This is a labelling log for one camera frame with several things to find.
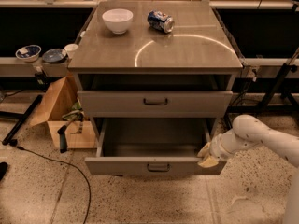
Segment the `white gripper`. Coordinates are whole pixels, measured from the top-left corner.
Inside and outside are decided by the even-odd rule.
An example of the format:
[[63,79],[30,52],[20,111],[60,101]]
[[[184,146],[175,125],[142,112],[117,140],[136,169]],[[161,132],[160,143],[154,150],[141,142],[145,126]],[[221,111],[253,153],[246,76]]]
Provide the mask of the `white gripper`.
[[205,157],[205,155],[209,154],[212,156],[208,156],[204,158],[202,161],[198,162],[198,165],[203,168],[211,168],[217,166],[219,161],[228,161],[233,157],[233,154],[228,152],[221,141],[221,136],[215,136],[211,142],[207,142],[198,152],[198,157]]

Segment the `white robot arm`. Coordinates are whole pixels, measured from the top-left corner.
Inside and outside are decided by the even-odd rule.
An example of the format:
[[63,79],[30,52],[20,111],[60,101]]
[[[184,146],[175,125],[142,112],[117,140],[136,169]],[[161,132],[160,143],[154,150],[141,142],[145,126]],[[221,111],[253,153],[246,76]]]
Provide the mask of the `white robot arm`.
[[283,224],[299,224],[299,137],[271,129],[251,115],[239,115],[226,133],[220,133],[198,152],[198,165],[211,168],[236,152],[263,145],[296,168],[288,194]]

